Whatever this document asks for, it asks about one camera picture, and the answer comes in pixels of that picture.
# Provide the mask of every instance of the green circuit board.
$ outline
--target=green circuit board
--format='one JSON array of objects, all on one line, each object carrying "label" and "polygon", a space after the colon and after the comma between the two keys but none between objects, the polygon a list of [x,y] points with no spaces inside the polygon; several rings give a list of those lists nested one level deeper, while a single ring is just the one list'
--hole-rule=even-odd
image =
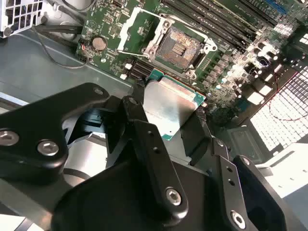
[{"label": "green circuit board", "polygon": [[[123,50],[119,50],[123,25],[136,8],[144,11],[137,14],[127,30]],[[149,60],[144,50],[155,36],[161,15],[172,15],[177,20],[169,29],[173,34],[168,31],[164,34],[155,58]],[[92,65],[131,83],[136,78],[129,75],[131,71],[126,65],[132,63],[133,66],[136,61],[147,63],[207,96],[211,113],[211,108],[236,105],[237,81],[247,84],[254,81],[251,73],[244,69],[247,64],[266,72],[254,53],[258,44],[265,43],[266,52],[278,53],[299,23],[308,23],[307,17],[306,6],[294,0],[97,0],[88,12],[77,55],[82,57],[86,53]],[[174,58],[170,52],[181,56],[188,47],[179,44],[170,51],[167,46],[163,47],[168,36],[179,36],[180,32],[201,47],[190,50],[193,50],[190,65]],[[203,35],[214,42],[212,48],[215,49],[202,51],[206,45]],[[105,50],[93,49],[94,37],[105,39]],[[183,73],[192,66],[195,77],[185,76]]]}]

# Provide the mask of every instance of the gray metal panel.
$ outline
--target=gray metal panel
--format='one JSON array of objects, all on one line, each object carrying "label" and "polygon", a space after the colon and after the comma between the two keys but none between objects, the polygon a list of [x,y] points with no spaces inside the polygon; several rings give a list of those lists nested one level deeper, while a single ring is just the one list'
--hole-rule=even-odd
[{"label": "gray metal panel", "polygon": [[[80,65],[69,48],[44,39],[55,60],[67,65]],[[31,103],[85,82],[96,83],[111,95],[127,95],[130,84],[87,66],[68,70],[53,64],[44,53],[32,31],[9,38],[0,47],[0,92]]]}]

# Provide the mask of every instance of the black metal arm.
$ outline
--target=black metal arm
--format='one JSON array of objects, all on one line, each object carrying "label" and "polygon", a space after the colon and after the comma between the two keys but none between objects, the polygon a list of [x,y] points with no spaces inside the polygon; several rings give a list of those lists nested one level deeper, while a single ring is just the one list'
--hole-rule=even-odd
[{"label": "black metal arm", "polygon": [[[71,189],[68,145],[92,130],[106,133],[109,168]],[[0,115],[0,199],[52,231],[306,230],[251,161],[209,143],[209,175],[172,162],[140,102],[83,84]]]}]

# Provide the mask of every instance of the black cable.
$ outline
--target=black cable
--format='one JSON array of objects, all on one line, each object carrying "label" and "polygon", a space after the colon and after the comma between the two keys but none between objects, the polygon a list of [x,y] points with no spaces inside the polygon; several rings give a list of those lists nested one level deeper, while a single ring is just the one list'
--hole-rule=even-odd
[{"label": "black cable", "polygon": [[35,29],[38,32],[59,32],[65,34],[80,35],[82,32],[82,26],[69,26],[69,25],[38,25]]},{"label": "black cable", "polygon": [[64,46],[70,47],[70,48],[72,48],[73,50],[76,50],[76,48],[77,48],[77,45],[76,45],[75,43],[73,43],[73,42],[71,42],[71,41],[68,41],[68,40],[66,40],[66,39],[64,39],[64,38],[58,37],[58,36],[56,36],[56,35],[54,35],[54,34],[51,34],[51,33],[49,33],[49,32],[40,31],[39,33],[40,33],[41,35],[43,35],[43,36],[48,37],[49,39],[52,39],[52,40],[54,40],[54,41],[56,41],[56,42],[58,42],[58,43],[64,45]]},{"label": "black cable", "polygon": [[82,29],[82,26],[74,25],[38,25],[35,27],[36,30],[56,30],[56,29],[65,29],[65,30],[79,30]]},{"label": "black cable", "polygon": [[96,3],[96,0],[92,0],[92,3],[89,6],[87,6],[86,8],[84,8],[84,9],[77,9],[76,7],[74,7],[71,4],[69,4],[66,0],[62,0],[62,2],[68,8],[70,8],[70,9],[76,11],[76,12],[83,13],[83,12],[87,12],[89,9],[91,9],[92,6],[94,6],[94,4]]},{"label": "black cable", "polygon": [[43,39],[41,38],[41,36],[39,35],[39,33],[37,32],[37,30],[35,29],[35,27],[33,26],[32,27],[32,30],[34,31],[34,33],[36,33],[36,35],[38,36],[38,39],[44,49],[44,51],[46,52],[46,54],[48,55],[49,59],[56,65],[60,66],[60,67],[63,67],[63,68],[66,68],[66,69],[80,69],[80,68],[83,68],[85,65],[87,65],[90,61],[90,58],[87,56],[87,61],[83,64],[83,65],[80,65],[80,66],[68,66],[68,65],[64,65],[64,64],[61,64],[61,63],[58,63],[57,61],[55,61],[53,59],[53,57],[49,54],[48,50],[47,50],[47,47],[46,45],[44,44],[43,42]]},{"label": "black cable", "polygon": [[65,14],[67,14],[68,16],[70,16],[72,19],[74,19],[75,21],[77,21],[78,23],[80,23],[81,25],[84,25],[84,21],[83,19],[79,18],[78,16],[74,15],[71,11],[69,11],[69,9],[65,8],[64,6],[59,6],[59,10]]}]

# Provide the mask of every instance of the cable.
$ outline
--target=cable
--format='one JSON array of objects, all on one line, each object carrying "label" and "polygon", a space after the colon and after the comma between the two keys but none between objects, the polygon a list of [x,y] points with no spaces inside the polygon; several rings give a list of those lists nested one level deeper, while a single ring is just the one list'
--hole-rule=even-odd
[{"label": "cable", "polygon": [[89,6],[87,6],[86,8],[84,8],[84,9],[77,9],[76,7],[74,7],[71,4],[69,4],[66,0],[62,0],[62,2],[68,8],[70,8],[70,9],[76,11],[76,12],[82,13],[82,12],[87,12],[89,9],[91,9],[92,6],[94,6],[94,4],[96,3],[96,0],[92,0],[92,3]]},{"label": "cable", "polygon": [[[58,4],[57,2],[55,1],[52,1],[52,0],[47,0],[47,2],[53,6],[54,4]],[[64,6],[60,5],[59,6],[59,11],[67,14],[68,16],[70,16],[71,18],[73,18],[75,21],[77,21],[78,23],[80,23],[81,25],[84,25],[84,21],[82,18],[76,16],[75,14],[73,14],[69,9],[65,8]]]},{"label": "cable", "polygon": [[82,26],[68,26],[68,25],[38,25],[36,26],[36,30],[38,32],[59,32],[65,34],[75,34],[80,35],[82,32]]},{"label": "cable", "polygon": [[58,63],[57,61],[55,61],[53,59],[53,57],[49,54],[48,50],[47,50],[47,47],[45,46],[44,42],[43,42],[43,39],[41,38],[41,36],[39,35],[39,33],[37,32],[37,30],[35,29],[35,27],[33,26],[32,27],[32,30],[34,31],[34,33],[37,35],[44,51],[46,52],[46,54],[48,55],[49,59],[56,65],[60,66],[60,67],[63,67],[63,68],[66,68],[66,69],[80,69],[80,68],[83,68],[84,66],[86,66],[89,61],[90,61],[90,58],[87,56],[87,61],[83,64],[83,65],[80,65],[80,66],[68,66],[68,65],[64,65],[64,64],[61,64],[61,63]]},{"label": "cable", "polygon": [[69,9],[65,8],[64,6],[59,6],[59,10],[68,16],[70,16],[72,19],[76,20],[79,22],[81,25],[84,25],[83,19],[79,18],[78,16],[74,15]]},{"label": "cable", "polygon": [[269,102],[269,112],[270,112],[270,114],[271,114],[275,119],[277,119],[277,120],[280,120],[280,121],[289,121],[289,122],[298,121],[298,120],[301,120],[301,119],[307,117],[307,116],[308,116],[308,113],[307,113],[306,115],[300,117],[300,118],[297,118],[297,119],[281,119],[281,118],[279,118],[279,117],[277,117],[277,116],[275,116],[275,115],[273,114],[273,112],[271,111],[271,102],[273,101],[274,97],[275,97],[277,94],[279,94],[279,91],[280,91],[280,89],[279,89],[279,87],[278,87],[278,79],[277,79],[277,76],[274,75],[274,77],[275,77],[275,83],[276,83],[276,93],[273,95],[272,99],[271,99],[270,102]]}]

